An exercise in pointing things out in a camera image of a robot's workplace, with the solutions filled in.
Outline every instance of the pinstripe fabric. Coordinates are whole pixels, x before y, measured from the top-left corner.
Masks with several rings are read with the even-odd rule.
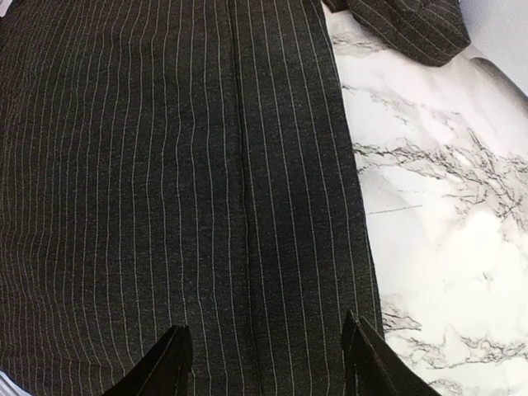
[[[470,44],[457,0],[324,0],[349,8],[394,49],[429,66],[443,66]]]
[[[380,307],[320,4],[15,2],[2,36],[0,369],[101,394],[187,324],[190,394],[341,394]]]

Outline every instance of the dark pinstripe pants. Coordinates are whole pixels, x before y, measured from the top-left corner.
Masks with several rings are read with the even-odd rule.
[[[319,2],[16,2],[0,29],[0,369],[100,394],[186,323],[191,394],[342,394],[344,314],[380,307]]]

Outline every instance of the marble pattern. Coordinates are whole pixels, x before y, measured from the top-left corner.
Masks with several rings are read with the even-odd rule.
[[[486,62],[327,24],[388,344],[445,396],[528,395],[528,101]]]

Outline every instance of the marble surface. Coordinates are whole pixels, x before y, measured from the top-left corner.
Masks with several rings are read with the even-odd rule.
[[[528,395],[528,101],[327,13],[388,344],[442,395]]]

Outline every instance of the marble table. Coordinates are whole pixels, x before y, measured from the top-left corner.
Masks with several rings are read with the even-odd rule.
[[[442,395],[528,395],[528,100],[482,60],[327,24],[388,344]]]

